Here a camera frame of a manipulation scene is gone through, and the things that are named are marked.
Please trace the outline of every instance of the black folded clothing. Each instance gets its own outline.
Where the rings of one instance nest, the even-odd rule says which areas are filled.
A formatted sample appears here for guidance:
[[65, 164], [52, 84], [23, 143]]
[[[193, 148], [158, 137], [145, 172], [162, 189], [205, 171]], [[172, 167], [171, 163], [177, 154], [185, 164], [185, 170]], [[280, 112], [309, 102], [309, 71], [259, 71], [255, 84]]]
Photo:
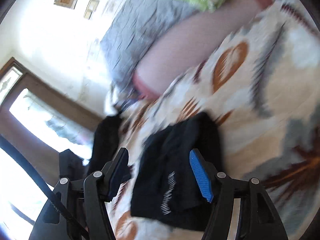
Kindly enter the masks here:
[[193, 148], [224, 171], [218, 128], [206, 113], [149, 136], [132, 193], [132, 216], [205, 230], [212, 206], [202, 197], [189, 163]]

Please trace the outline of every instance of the white wall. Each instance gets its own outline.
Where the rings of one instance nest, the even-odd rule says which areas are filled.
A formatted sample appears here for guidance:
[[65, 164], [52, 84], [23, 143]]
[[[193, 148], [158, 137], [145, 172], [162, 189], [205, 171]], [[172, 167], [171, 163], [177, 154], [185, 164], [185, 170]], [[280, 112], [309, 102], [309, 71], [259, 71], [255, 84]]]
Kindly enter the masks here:
[[0, 63], [15, 57], [53, 88], [103, 115], [109, 83], [104, 58], [102, 53], [87, 57], [90, 44], [111, 24], [100, 17], [107, 1], [101, 0], [94, 20], [87, 20], [89, 0], [78, 0], [74, 10], [54, 0], [17, 0], [0, 25]]

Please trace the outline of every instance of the patterned blanket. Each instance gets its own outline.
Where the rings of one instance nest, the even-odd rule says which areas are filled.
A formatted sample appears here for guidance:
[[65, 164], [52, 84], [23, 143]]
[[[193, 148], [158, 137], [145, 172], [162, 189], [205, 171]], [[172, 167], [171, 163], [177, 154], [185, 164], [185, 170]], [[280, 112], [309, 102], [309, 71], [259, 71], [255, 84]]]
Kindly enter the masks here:
[[[289, 239], [301, 237], [320, 207], [317, 35], [295, 5], [277, 0], [178, 77], [156, 102], [140, 101], [123, 113], [120, 146], [129, 150], [132, 179], [107, 203], [117, 240], [201, 239], [202, 232], [130, 216], [143, 142], [200, 111], [220, 126], [228, 174], [259, 178]], [[229, 239], [235, 237], [237, 216], [234, 212]]]

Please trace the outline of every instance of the gray quilted fabric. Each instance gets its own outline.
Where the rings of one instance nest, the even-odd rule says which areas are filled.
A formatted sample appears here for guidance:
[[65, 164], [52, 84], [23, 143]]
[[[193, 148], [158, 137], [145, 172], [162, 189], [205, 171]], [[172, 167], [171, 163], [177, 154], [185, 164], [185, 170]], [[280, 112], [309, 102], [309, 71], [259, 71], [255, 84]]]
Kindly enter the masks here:
[[198, 10], [179, 0], [127, 0], [101, 40], [109, 72], [121, 92], [133, 91], [133, 72], [151, 45]]

